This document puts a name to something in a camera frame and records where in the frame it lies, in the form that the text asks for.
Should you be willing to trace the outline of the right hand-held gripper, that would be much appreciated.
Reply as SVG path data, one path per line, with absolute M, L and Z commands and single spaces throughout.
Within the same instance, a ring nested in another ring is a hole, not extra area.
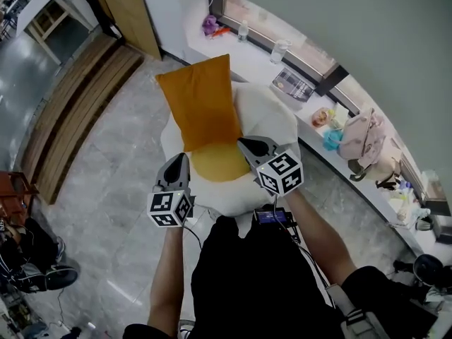
M 270 195 L 285 196 L 304 182 L 300 155 L 289 144 L 265 136 L 244 136 L 237 146 L 255 174 L 256 183 Z

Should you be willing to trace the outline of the orange pillow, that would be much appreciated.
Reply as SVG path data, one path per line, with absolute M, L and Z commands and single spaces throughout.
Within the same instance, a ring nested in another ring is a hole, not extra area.
M 235 143 L 242 136 L 228 54 L 156 75 L 155 79 L 181 131 L 184 151 Z

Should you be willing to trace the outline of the person's left forearm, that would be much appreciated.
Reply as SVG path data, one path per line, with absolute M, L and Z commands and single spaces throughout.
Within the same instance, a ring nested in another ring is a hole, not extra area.
M 150 289 L 148 325 L 176 337 L 183 298 L 183 229 L 168 228 Z

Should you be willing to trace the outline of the person's right forearm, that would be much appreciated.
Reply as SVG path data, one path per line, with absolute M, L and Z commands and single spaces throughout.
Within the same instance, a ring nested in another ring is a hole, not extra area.
M 300 191 L 292 191 L 285 200 L 308 250 L 329 283 L 342 285 L 357 270 L 342 238 Z

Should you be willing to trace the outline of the white and yellow beanbag chair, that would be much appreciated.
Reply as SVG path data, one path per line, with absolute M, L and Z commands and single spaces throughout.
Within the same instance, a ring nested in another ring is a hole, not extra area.
M 244 135 L 269 137 L 300 154 L 297 119 L 270 88 L 234 82 L 232 99 Z M 188 155 L 189 187 L 197 205 L 232 217 L 272 202 L 273 197 L 254 181 L 254 174 L 235 144 L 211 143 L 187 151 L 183 132 L 171 115 L 162 131 L 161 144 L 167 159 L 181 152 Z

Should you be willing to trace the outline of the black device with screen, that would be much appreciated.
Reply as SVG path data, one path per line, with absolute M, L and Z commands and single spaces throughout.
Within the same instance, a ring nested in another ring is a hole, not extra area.
M 281 223 L 287 225 L 289 220 L 284 208 L 266 209 L 259 208 L 254 211 L 254 219 L 258 224 L 269 225 Z

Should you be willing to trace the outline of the teal cloth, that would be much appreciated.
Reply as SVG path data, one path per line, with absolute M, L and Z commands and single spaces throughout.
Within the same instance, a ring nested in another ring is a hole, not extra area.
M 342 129 L 329 129 L 323 135 L 323 147 L 328 151 L 337 150 L 342 138 Z

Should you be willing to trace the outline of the dark book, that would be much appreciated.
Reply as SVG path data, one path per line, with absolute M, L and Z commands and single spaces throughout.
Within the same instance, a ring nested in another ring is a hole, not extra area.
M 304 104 L 310 99 L 314 89 L 296 73 L 283 68 L 272 80 L 269 88 L 287 103 Z

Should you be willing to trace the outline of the white window sill counter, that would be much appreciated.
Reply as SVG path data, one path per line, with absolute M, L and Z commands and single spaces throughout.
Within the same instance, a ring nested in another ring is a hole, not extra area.
M 250 83 L 269 86 L 283 69 L 282 64 L 271 63 L 269 55 L 262 49 L 249 42 L 239 42 L 232 33 L 210 39 L 202 31 L 197 30 L 188 34 L 187 44 L 185 57 L 189 63 L 194 64 L 202 59 L 229 54 L 231 71 Z M 436 242 L 432 231 L 420 232 L 413 226 L 398 226 L 399 220 L 391 202 L 387 200 L 386 195 L 378 191 L 375 183 L 366 179 L 360 182 L 351 182 L 349 180 L 351 171 L 348 169 L 347 163 L 337 153 L 327 151 L 323 147 L 323 132 L 326 128 L 315 129 L 311 125 L 311 115 L 319 108 L 330 109 L 333 106 L 333 101 L 329 97 L 314 95 L 301 109 L 293 112 L 299 124 L 300 140 L 334 168 L 341 178 L 352 185 L 352 188 L 358 190 L 369 204 L 383 215 L 386 221 L 395 225 L 396 232 L 401 235 L 415 254 L 431 254 L 444 263 L 452 263 L 451 245 Z

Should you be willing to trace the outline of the pale paper box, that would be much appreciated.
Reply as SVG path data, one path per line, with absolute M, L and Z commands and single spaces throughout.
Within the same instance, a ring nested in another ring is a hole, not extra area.
M 336 103 L 333 108 L 333 115 L 330 122 L 331 127 L 334 129 L 343 129 L 348 119 L 349 110 L 340 103 Z

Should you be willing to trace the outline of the stack of wooden planks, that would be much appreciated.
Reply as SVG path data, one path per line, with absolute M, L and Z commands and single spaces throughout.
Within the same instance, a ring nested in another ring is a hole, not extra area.
M 47 204 L 56 202 L 91 128 L 143 61 L 135 49 L 101 33 L 63 74 L 37 118 L 20 163 Z

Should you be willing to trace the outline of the person's body in black clothes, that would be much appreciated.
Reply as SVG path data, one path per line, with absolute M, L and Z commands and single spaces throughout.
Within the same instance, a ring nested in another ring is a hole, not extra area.
M 379 269 L 357 269 L 343 291 L 374 313 L 391 339 L 422 339 L 434 316 L 410 301 L 412 290 Z M 240 237 L 221 217 L 204 241 L 191 276 L 195 325 L 189 339 L 344 339 L 342 316 L 330 307 L 310 265 L 290 236 L 253 225 Z

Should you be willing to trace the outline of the brown wooden chair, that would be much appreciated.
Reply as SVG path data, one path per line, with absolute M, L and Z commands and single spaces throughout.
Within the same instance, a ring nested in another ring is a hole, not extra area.
M 38 193 L 36 186 L 30 184 L 22 172 L 0 171 L 0 219 L 24 225 Z

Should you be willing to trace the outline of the black equipment stand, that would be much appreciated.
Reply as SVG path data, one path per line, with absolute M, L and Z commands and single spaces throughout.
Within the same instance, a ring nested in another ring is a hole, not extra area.
M 452 295 L 452 265 L 444 265 L 430 254 L 419 255 L 413 263 L 395 260 L 395 272 L 412 273 L 424 286 L 432 287 L 441 294 Z

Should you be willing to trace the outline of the white table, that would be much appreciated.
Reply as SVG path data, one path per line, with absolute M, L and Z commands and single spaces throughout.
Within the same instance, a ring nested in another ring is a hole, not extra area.
M 54 20 L 48 14 L 47 6 L 50 3 L 56 3 L 63 13 Z M 48 29 L 43 30 L 37 19 L 40 15 L 45 14 L 51 25 Z M 66 18 L 72 18 L 78 21 L 88 32 L 93 30 L 93 26 L 82 16 L 81 12 L 69 0 L 30 0 L 25 8 L 19 13 L 16 23 L 16 37 L 23 32 L 28 32 L 31 38 L 38 43 L 47 55 L 58 65 L 61 65 L 60 59 L 50 49 L 46 43 L 47 38 L 61 25 Z

